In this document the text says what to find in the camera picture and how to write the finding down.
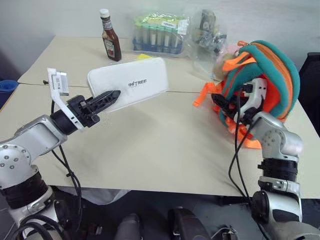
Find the blue container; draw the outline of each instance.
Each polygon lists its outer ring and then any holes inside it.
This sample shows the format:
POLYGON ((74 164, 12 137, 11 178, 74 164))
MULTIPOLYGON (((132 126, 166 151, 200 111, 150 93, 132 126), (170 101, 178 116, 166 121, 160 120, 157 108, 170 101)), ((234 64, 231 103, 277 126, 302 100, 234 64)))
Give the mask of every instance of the blue container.
POLYGON ((18 85, 19 83, 14 80, 0 81, 0 109, 3 107, 18 85))

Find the bottle cap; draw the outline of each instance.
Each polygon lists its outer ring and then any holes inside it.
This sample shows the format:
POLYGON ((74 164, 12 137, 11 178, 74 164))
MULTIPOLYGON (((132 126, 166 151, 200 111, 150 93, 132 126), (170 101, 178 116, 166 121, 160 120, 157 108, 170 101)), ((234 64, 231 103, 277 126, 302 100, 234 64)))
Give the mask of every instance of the bottle cap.
POLYGON ((108 9, 105 9, 105 8, 100 9, 100 17, 101 17, 101 18, 108 18, 108 17, 110 17, 109 10, 108 10, 108 9))

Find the teal and orange plush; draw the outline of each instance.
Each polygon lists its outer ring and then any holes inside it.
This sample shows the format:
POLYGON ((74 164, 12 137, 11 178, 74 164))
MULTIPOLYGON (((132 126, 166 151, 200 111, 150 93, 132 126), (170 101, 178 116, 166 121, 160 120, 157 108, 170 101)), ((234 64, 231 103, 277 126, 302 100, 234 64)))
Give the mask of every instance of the teal and orange plush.
MULTIPOLYGON (((206 83, 193 105, 198 107, 208 93, 222 94, 230 100, 243 84, 254 78, 264 78, 267 80, 267 93, 263 111, 284 121, 300 91, 299 73, 294 63, 274 45, 263 40, 251 43, 239 41, 238 45, 242 46, 238 56, 223 64, 224 80, 218 85, 206 83)), ((213 109, 229 131, 234 133, 236 123, 233 119, 226 117, 218 106, 213 109)), ((242 139, 247 130, 245 126, 241 126, 239 131, 239 139, 242 139)), ((260 148, 257 140, 246 139, 244 144, 249 148, 260 148)))

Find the white bracket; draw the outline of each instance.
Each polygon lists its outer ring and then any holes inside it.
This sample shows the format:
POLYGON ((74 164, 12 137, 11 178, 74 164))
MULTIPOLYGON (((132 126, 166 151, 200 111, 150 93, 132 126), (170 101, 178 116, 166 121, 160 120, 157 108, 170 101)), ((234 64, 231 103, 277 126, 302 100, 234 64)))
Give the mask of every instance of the white bracket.
POLYGON ((69 96, 67 73, 49 67, 47 71, 52 100, 59 106, 76 128, 83 131, 85 129, 84 126, 60 98, 60 96, 69 96))
MULTIPOLYGON (((245 96, 249 96, 248 101, 241 107, 240 109, 240 117, 243 118, 245 115, 245 111, 247 111, 249 108, 258 108, 261 105, 261 96, 263 97, 263 100, 266 99, 266 93, 267 93, 267 80, 264 78, 254 78, 251 82, 247 82, 247 84, 252 84, 252 92, 251 93, 245 93, 245 96)), ((233 120, 237 122, 238 113, 234 115, 233 120)))

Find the floor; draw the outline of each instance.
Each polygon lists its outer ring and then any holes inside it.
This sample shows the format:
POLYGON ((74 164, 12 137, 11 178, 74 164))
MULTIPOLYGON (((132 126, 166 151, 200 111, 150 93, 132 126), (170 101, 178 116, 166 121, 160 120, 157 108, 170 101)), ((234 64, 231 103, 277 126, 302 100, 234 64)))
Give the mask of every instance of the floor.
MULTIPOLYGON (((69 206, 76 206, 74 196, 56 192, 58 199, 64 199, 69 206)), ((174 207, 190 209, 201 220, 208 233, 212 235, 221 226, 232 226, 241 240, 263 239, 257 225, 251 218, 246 204, 239 197, 220 197, 211 195, 183 194, 170 192, 131 191, 123 198, 109 205, 98 206, 84 201, 82 227, 97 224, 103 227, 101 235, 89 235, 88 240, 112 240, 121 220, 130 213, 137 213, 144 225, 145 240, 169 240, 167 212, 174 207), (223 205, 223 202, 234 203, 223 205)), ((0 210, 7 207, 0 197, 0 210)), ((320 200, 302 200, 303 222, 320 227, 320 200)), ((0 212, 0 239, 8 232, 13 221, 6 210, 0 212)))

